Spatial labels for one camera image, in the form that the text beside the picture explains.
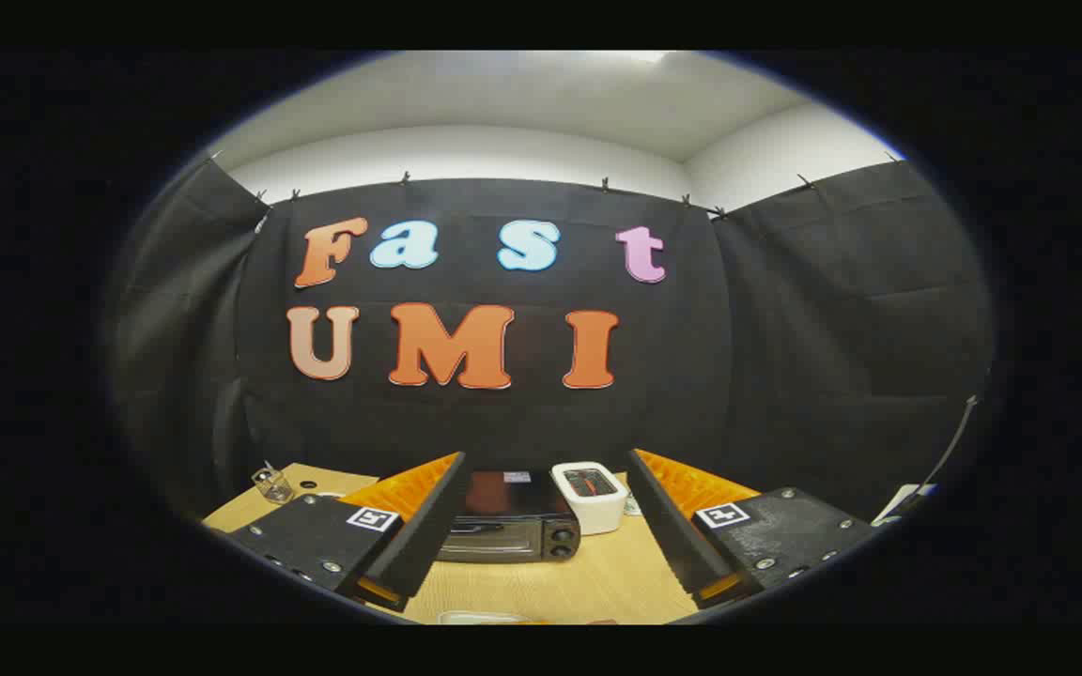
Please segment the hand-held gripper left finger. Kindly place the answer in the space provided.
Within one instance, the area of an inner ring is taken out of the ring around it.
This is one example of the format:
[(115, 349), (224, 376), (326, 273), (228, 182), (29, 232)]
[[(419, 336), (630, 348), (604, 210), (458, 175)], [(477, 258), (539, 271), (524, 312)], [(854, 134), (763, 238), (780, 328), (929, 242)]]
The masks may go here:
[(470, 479), (458, 451), (344, 498), (293, 498), (229, 542), (306, 585), (399, 612), (424, 586)]

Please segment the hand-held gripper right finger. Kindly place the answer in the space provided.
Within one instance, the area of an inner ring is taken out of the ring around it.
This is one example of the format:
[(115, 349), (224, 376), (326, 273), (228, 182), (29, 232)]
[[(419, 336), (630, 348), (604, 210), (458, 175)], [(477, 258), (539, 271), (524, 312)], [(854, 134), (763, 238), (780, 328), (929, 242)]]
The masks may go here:
[(643, 449), (626, 462), (631, 495), (699, 610), (786, 585), (875, 532), (797, 487), (758, 492)]

